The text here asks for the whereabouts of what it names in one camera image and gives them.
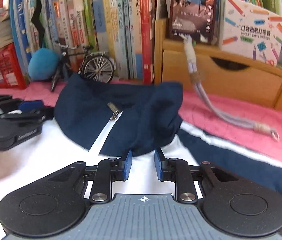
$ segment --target blue plush ball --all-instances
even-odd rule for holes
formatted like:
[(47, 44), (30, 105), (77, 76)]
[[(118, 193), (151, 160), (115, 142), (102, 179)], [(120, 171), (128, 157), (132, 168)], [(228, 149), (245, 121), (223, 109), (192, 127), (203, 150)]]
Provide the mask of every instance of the blue plush ball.
[(28, 64), (28, 75), (33, 81), (50, 78), (56, 71), (60, 56), (49, 49), (38, 49)]

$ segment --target grooved gray plate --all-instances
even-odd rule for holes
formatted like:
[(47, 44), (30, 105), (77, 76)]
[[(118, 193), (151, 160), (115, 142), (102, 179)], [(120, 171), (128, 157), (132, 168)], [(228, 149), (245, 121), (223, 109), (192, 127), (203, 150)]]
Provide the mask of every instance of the grooved gray plate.
[[(8, 235), (4, 240), (25, 238)], [(111, 203), (92, 206), (69, 231), (41, 240), (233, 240), (210, 226), (194, 205), (180, 204), (171, 194), (116, 194)], [(263, 240), (282, 240), (279, 234)]]

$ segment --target silver bolt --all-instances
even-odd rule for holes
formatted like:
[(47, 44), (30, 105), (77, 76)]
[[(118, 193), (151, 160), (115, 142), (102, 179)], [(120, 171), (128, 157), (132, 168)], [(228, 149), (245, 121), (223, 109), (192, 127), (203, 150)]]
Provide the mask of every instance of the silver bolt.
[(183, 194), (180, 195), (180, 198), (183, 201), (193, 201), (193, 200), (195, 200), (195, 195), (192, 194), (192, 193), (183, 193)]
[(102, 202), (107, 199), (107, 195), (103, 193), (96, 193), (92, 196), (92, 199), (97, 202)]

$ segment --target pink tablecloth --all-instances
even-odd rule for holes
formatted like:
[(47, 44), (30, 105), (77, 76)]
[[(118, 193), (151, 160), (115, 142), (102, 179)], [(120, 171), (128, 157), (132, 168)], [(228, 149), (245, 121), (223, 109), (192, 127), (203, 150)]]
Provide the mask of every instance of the pink tablecloth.
[[(0, 89), (0, 94), (10, 94), (24, 100), (43, 100), (47, 106), (54, 106), (64, 84), (59, 84), (55, 93), (49, 91), (49, 83), (32, 83), (25, 90)], [(230, 114), (263, 122), (277, 129), (280, 141), (225, 123), (217, 118), (193, 91), (184, 91), (183, 103), (179, 111), (187, 121), (211, 134), (228, 139), (254, 151), (263, 153), (282, 162), (282, 112), (241, 102), (235, 99), (209, 96), (213, 104)]]

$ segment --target zipper pull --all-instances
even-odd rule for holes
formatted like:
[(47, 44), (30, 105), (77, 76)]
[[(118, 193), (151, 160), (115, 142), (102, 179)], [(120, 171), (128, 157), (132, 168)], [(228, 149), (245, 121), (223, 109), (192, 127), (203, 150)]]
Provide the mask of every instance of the zipper pull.
[(113, 121), (118, 117), (118, 114), (121, 113), (121, 111), (111, 102), (108, 103), (107, 105), (111, 109), (111, 111), (113, 112), (113, 115), (110, 118), (110, 121)]

